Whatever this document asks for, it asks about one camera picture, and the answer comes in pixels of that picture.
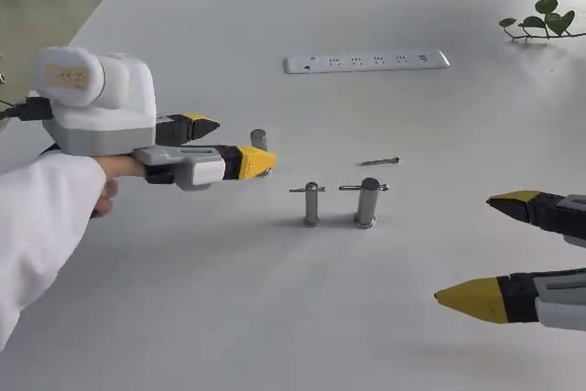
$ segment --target yellow plastic tip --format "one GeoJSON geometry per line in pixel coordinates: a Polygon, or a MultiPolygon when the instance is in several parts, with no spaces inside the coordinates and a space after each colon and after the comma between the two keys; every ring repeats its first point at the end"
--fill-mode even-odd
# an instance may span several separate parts
{"type": "Polygon", "coordinates": [[[513,191],[507,192],[506,194],[499,194],[492,196],[489,201],[494,200],[509,200],[509,201],[521,201],[523,203],[529,203],[532,199],[536,198],[541,191],[513,191]]]}
{"type": "Polygon", "coordinates": [[[242,153],[242,165],[238,179],[250,179],[275,166],[277,155],[260,148],[238,147],[242,153]]]}
{"type": "Polygon", "coordinates": [[[435,294],[442,306],[479,320],[496,324],[508,322],[503,295],[496,278],[478,278],[440,290],[435,294]]]}
{"type": "Polygon", "coordinates": [[[201,116],[200,114],[195,113],[195,112],[190,112],[188,114],[181,114],[181,116],[185,116],[186,118],[189,118],[193,121],[197,121],[198,119],[205,119],[206,121],[212,121],[213,123],[215,123],[215,121],[213,121],[212,119],[206,118],[205,116],[201,116]]]}

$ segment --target green leaf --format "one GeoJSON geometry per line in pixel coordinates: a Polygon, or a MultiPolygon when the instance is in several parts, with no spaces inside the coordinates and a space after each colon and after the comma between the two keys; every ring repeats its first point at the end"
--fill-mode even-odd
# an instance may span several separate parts
{"type": "Polygon", "coordinates": [[[546,16],[549,29],[561,36],[571,25],[576,17],[575,11],[568,11],[562,17],[555,17],[554,14],[546,16]]]}
{"type": "Polygon", "coordinates": [[[535,10],[540,14],[549,14],[553,13],[558,5],[558,0],[538,0],[535,4],[535,10]]]}
{"type": "Polygon", "coordinates": [[[547,24],[547,22],[550,22],[551,20],[559,20],[559,19],[561,19],[561,16],[558,13],[546,14],[546,24],[547,24]]]}
{"type": "Polygon", "coordinates": [[[504,18],[503,20],[501,20],[500,22],[498,22],[498,24],[501,27],[510,27],[515,22],[516,22],[516,18],[508,17],[508,18],[504,18]]]}
{"type": "Polygon", "coordinates": [[[519,24],[520,27],[540,27],[542,29],[546,28],[546,22],[541,20],[537,16],[529,16],[523,20],[523,23],[519,24]]]}

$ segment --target metal pin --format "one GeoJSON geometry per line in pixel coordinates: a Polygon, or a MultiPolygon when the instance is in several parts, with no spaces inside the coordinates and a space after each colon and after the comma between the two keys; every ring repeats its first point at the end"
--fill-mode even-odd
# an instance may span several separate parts
{"type": "Polygon", "coordinates": [[[305,188],[289,190],[289,192],[305,192],[305,218],[303,224],[307,228],[315,228],[320,222],[318,217],[318,192],[324,192],[325,187],[319,186],[315,182],[308,182],[305,188]]]}
{"type": "MultiPolygon", "coordinates": [[[[363,188],[362,185],[342,185],[341,187],[338,187],[338,190],[340,191],[358,191],[361,190],[363,188]]],[[[388,191],[388,185],[383,183],[380,187],[378,187],[379,191],[388,191]]]]}
{"type": "MultiPolygon", "coordinates": [[[[250,144],[254,148],[258,148],[260,150],[268,151],[266,149],[266,131],[263,130],[262,128],[256,128],[255,130],[253,130],[252,132],[250,132],[250,144]]],[[[263,178],[264,176],[266,176],[270,172],[271,172],[271,168],[263,171],[258,176],[261,177],[261,178],[263,178]]]]}
{"type": "Polygon", "coordinates": [[[369,167],[371,165],[398,164],[400,161],[401,159],[399,157],[392,157],[390,159],[367,160],[358,165],[361,167],[369,167]]]}
{"type": "MultiPolygon", "coordinates": [[[[376,216],[374,211],[376,209],[376,202],[378,201],[378,191],[388,186],[383,184],[374,178],[366,178],[358,189],[360,190],[360,196],[358,198],[358,210],[354,215],[354,222],[360,229],[368,229],[374,226],[376,223],[376,216]]],[[[340,187],[340,190],[355,190],[354,186],[340,187]]]]}

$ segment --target white tabletop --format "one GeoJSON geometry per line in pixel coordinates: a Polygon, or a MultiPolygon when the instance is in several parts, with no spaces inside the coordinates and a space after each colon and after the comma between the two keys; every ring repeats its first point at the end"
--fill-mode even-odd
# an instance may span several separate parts
{"type": "MultiPolygon", "coordinates": [[[[484,204],[586,188],[586,39],[507,42],[536,0],[104,0],[73,43],[151,67],[162,113],[264,127],[266,179],[203,193],[124,181],[0,356],[10,391],[578,389],[586,333],[436,304],[472,277],[585,266],[586,250],[484,204]],[[288,76],[289,55],[440,48],[448,70],[288,76]],[[396,167],[356,162],[400,156],[396,167]],[[352,224],[376,177],[377,225],[352,224]],[[303,196],[326,185],[321,225],[303,196]]],[[[562,5],[586,0],[560,0],[562,5]]],[[[2,168],[49,144],[0,137],[2,168]]]]}

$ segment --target metal cylinder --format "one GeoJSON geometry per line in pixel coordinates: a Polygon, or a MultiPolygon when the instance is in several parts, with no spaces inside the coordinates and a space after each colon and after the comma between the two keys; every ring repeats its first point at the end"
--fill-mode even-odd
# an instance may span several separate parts
{"type": "Polygon", "coordinates": [[[374,226],[376,222],[374,211],[376,210],[379,188],[380,183],[378,180],[373,178],[363,180],[360,197],[358,198],[358,211],[354,215],[356,226],[361,229],[368,229],[374,226]]]}
{"type": "Polygon", "coordinates": [[[318,191],[320,187],[315,182],[309,182],[305,186],[305,219],[303,224],[308,228],[315,228],[320,222],[318,217],[318,191]]]}
{"type": "MultiPolygon", "coordinates": [[[[268,151],[267,147],[266,147],[266,131],[263,130],[262,128],[256,128],[255,130],[250,132],[250,145],[253,146],[254,148],[268,151]]],[[[270,172],[271,172],[271,168],[266,169],[265,171],[260,173],[258,176],[264,177],[270,172]]]]}

